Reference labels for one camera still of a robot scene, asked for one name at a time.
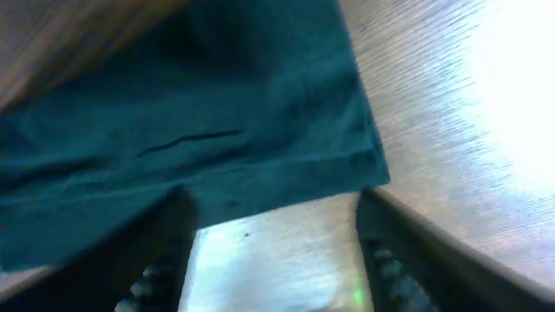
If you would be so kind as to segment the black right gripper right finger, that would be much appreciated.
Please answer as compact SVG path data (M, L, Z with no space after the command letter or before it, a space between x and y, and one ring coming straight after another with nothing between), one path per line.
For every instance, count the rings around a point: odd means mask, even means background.
M373 189L356 231L377 311L552 311L554 293L495 263Z

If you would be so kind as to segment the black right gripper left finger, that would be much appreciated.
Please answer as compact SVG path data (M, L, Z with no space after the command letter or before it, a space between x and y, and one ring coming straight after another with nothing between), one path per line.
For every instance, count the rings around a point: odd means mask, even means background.
M3 311L113 311L139 280L156 284L161 311L175 311L191 256L197 212L173 188L130 224L53 268L3 285Z

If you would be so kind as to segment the dark green t-shirt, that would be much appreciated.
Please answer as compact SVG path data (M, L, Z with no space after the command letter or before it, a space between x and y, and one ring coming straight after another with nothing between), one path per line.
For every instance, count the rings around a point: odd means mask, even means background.
M1 118L1 268L61 263L177 187L211 226L389 182L336 1L200 1Z

